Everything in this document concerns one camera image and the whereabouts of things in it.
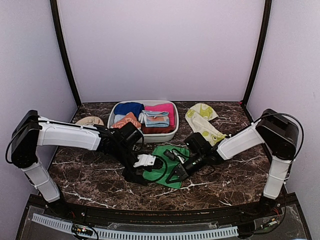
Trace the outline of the small circuit board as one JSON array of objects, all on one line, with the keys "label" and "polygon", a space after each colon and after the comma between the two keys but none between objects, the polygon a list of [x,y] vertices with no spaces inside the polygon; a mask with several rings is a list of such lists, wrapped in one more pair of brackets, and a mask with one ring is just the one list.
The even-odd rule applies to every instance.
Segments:
[{"label": "small circuit board", "polygon": [[73,224],[71,226],[71,232],[78,237],[92,237],[94,231],[84,225]]}]

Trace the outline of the light blue towel underneath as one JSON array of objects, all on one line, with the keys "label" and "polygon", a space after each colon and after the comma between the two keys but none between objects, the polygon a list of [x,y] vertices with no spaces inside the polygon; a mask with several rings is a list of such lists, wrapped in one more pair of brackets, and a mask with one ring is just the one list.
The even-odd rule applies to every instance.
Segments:
[{"label": "light blue towel underneath", "polygon": [[124,117],[125,117],[125,115],[122,115],[122,114],[116,114],[116,115],[114,116],[113,123],[115,124],[115,123],[117,123],[117,122],[121,121]]}]

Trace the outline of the right black frame post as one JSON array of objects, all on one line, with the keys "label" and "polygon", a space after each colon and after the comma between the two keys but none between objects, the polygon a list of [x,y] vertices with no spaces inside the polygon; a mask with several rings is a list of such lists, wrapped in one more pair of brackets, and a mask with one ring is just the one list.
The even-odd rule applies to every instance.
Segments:
[{"label": "right black frame post", "polygon": [[267,32],[268,32],[272,2],[273,2],[272,0],[264,1],[264,8],[263,8],[263,14],[262,14],[262,20],[261,20],[261,27],[259,31],[259,37],[257,41],[257,47],[256,47],[250,75],[248,78],[247,86],[243,95],[243,99],[241,100],[241,106],[243,109],[247,108],[247,105],[249,103],[251,93],[253,91],[253,87],[256,81],[256,77],[258,74],[258,70],[259,70],[259,66],[260,66],[260,62],[261,62],[261,58],[262,58],[263,50],[265,46],[265,41],[267,37]]}]

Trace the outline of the white plastic basin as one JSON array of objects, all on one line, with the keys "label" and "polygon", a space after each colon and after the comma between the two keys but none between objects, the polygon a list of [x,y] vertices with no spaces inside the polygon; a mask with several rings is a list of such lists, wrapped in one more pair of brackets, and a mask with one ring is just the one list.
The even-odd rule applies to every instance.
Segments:
[{"label": "white plastic basin", "polygon": [[144,134],[144,142],[145,143],[164,143],[168,142],[173,139],[175,136],[176,132],[179,129],[179,113],[177,106],[168,100],[129,100],[129,101],[121,101],[118,102],[111,110],[109,114],[109,118],[107,121],[107,128],[110,128],[114,123],[115,123],[115,109],[116,106],[119,104],[125,104],[125,103],[130,103],[130,102],[135,102],[135,103],[140,103],[143,104],[144,107],[146,106],[157,106],[157,105],[163,105],[163,104],[171,104],[173,107],[173,117],[172,120],[170,119],[170,123],[173,124],[173,131],[169,133],[150,133],[150,134]]}]

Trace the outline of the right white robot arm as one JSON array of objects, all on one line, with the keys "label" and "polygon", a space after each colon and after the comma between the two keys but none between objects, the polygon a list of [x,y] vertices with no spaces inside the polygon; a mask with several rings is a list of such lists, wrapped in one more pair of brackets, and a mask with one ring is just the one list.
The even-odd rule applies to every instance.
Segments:
[{"label": "right white robot arm", "polygon": [[289,178],[304,138],[304,128],[297,118],[268,108],[249,126],[215,145],[211,145],[199,132],[191,134],[184,142],[193,155],[178,163],[165,182],[183,182],[206,165],[222,164],[242,152],[264,145],[269,149],[272,160],[262,193],[263,200],[255,205],[255,213],[266,217],[275,208],[273,200],[278,198]]}]

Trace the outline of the pink rolled towel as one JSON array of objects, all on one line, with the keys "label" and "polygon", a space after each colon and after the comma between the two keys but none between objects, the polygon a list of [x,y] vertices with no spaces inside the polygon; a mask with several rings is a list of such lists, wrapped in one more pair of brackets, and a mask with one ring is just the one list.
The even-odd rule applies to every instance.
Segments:
[{"label": "pink rolled towel", "polygon": [[169,125],[174,126],[175,125],[175,111],[174,106],[172,103],[162,103],[157,105],[145,105],[144,109],[146,111],[153,111],[153,112],[168,112],[168,118],[169,118]]}]

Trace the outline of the dark red rolled towel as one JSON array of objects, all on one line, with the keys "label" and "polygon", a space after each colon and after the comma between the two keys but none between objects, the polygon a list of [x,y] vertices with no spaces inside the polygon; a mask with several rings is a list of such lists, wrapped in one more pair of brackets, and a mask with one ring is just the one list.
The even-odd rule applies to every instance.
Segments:
[{"label": "dark red rolled towel", "polygon": [[175,130],[174,126],[169,125],[167,127],[146,127],[144,124],[141,126],[143,134],[167,134]]}]

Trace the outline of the orange cartoon rolled towel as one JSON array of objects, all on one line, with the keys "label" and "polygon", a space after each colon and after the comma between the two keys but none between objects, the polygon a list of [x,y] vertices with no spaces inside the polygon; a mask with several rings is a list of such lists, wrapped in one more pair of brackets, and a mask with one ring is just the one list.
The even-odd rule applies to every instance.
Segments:
[{"label": "orange cartoon rolled towel", "polygon": [[122,128],[127,123],[132,123],[137,129],[141,129],[142,124],[138,121],[136,116],[129,112],[122,119],[115,121],[115,123],[111,126],[111,128]]}]

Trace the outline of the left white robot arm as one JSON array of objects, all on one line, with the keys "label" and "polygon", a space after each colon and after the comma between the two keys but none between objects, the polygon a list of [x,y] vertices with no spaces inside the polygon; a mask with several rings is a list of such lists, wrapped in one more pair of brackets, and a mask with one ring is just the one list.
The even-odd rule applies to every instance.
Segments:
[{"label": "left white robot arm", "polygon": [[120,128],[83,126],[50,120],[30,110],[13,131],[5,160],[24,172],[58,217],[67,218],[71,208],[62,200],[58,185],[39,160],[37,147],[73,147],[110,155],[123,165],[122,175],[126,181],[147,185],[148,181],[137,174],[137,169],[160,169],[163,161],[152,154],[134,152],[133,146],[143,139],[142,132],[131,122]]}]

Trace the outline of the green microfiber towel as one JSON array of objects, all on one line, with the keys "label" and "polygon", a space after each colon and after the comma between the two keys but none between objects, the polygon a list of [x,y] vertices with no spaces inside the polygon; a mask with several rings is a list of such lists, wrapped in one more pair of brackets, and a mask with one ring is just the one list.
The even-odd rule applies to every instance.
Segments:
[{"label": "green microfiber towel", "polygon": [[171,151],[173,149],[176,149],[178,152],[180,152],[185,156],[190,155],[190,151],[185,147],[177,147],[177,146],[171,146],[171,145],[157,146],[153,150],[152,155],[160,157],[159,162],[161,164],[161,167],[160,169],[152,169],[151,171],[145,170],[142,174],[144,179],[172,188],[172,189],[179,189],[181,187],[182,185],[181,181],[174,182],[174,183],[166,183],[166,179],[169,177],[174,167],[180,163],[180,161],[171,160],[164,155],[164,152],[166,150]]}]

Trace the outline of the light blue striped towel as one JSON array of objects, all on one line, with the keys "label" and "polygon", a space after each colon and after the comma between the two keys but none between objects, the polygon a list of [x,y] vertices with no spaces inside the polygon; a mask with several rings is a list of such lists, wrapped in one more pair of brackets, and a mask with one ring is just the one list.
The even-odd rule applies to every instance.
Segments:
[{"label": "light blue striped towel", "polygon": [[166,128],[170,125],[169,112],[142,110],[138,121],[146,128]]}]

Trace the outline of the black frame post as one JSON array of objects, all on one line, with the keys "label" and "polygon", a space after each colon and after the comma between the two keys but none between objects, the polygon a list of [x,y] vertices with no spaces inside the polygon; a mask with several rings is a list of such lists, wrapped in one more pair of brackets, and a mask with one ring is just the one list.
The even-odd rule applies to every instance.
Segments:
[{"label": "black frame post", "polygon": [[65,39],[64,39],[64,34],[63,34],[63,29],[62,29],[62,24],[61,24],[59,9],[58,9],[58,1],[57,0],[50,0],[49,2],[50,2],[50,9],[51,9],[51,15],[52,15],[52,20],[53,20],[55,35],[56,35],[56,39],[57,39],[64,71],[65,71],[67,81],[68,81],[73,99],[75,101],[75,104],[76,104],[77,108],[79,108],[82,105],[82,101],[81,101],[80,94],[79,94],[79,91],[76,86],[76,81],[75,81],[75,78],[74,78],[74,75],[72,72],[71,64],[69,61],[69,56],[67,53],[66,43],[65,43]]},{"label": "black frame post", "polygon": [[267,37],[267,32],[268,32],[272,2],[273,2],[272,0],[264,1],[264,8],[263,8],[263,14],[262,14],[262,20],[261,20],[261,27],[259,31],[259,37],[257,41],[257,47],[256,47],[250,75],[248,78],[247,86],[243,95],[243,99],[241,100],[241,106],[243,109],[247,108],[247,105],[249,103],[251,93],[253,91],[253,87],[256,81],[256,77],[258,74],[258,70],[259,70],[259,66],[260,66],[260,62],[261,62],[261,58],[262,58],[263,50],[265,46],[265,41]]}]

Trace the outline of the left black frame post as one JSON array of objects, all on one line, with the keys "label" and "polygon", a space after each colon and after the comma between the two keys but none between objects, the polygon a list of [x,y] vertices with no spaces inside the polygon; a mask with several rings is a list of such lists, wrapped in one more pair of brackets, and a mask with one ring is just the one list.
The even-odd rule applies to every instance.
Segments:
[{"label": "left black frame post", "polygon": [[79,94],[79,91],[76,86],[76,81],[75,81],[75,78],[74,78],[74,75],[72,72],[71,64],[69,61],[69,56],[67,53],[66,43],[65,43],[65,39],[64,39],[64,34],[63,34],[63,29],[62,29],[62,24],[61,24],[59,9],[58,9],[58,1],[57,0],[50,0],[49,2],[50,2],[50,9],[51,9],[51,15],[52,15],[52,20],[53,20],[55,35],[56,35],[56,39],[57,39],[64,71],[65,71],[67,81],[68,81],[73,99],[75,101],[75,104],[76,104],[77,108],[79,108],[82,105],[82,101],[81,101],[80,94]]}]

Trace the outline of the cream yellow-green patterned towel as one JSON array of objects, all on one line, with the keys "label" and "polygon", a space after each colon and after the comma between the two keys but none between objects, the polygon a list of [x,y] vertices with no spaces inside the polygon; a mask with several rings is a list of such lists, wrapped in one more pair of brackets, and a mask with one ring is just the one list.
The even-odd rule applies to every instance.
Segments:
[{"label": "cream yellow-green patterned towel", "polygon": [[185,114],[185,120],[194,133],[200,133],[212,146],[223,140],[227,135],[218,131],[210,121],[217,118],[215,110],[205,104],[196,103]]}]

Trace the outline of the blue rolled towel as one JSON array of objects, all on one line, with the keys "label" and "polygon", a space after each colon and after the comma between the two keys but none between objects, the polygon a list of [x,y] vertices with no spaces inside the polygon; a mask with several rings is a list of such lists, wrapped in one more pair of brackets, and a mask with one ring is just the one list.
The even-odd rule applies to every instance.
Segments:
[{"label": "blue rolled towel", "polygon": [[115,106],[113,112],[115,115],[127,115],[133,113],[138,118],[140,113],[145,109],[144,105],[138,102],[119,103]]}]

